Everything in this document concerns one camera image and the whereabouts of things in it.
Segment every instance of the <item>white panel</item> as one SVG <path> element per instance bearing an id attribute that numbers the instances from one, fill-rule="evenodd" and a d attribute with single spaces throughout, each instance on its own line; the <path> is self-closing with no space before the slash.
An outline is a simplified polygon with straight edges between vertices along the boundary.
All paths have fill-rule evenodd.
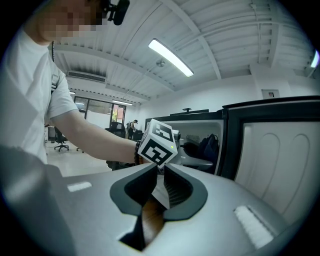
<path id="1" fill-rule="evenodd" d="M 259 168 L 264 171 L 252 172 L 252 176 L 246 186 L 258 197 L 263 196 L 275 173 L 279 149 L 280 141 L 276 135 L 268 133 L 261 138 L 253 170 Z"/>
<path id="2" fill-rule="evenodd" d="M 320 122 L 244 125 L 235 181 L 289 223 L 305 216 L 320 189 Z"/>

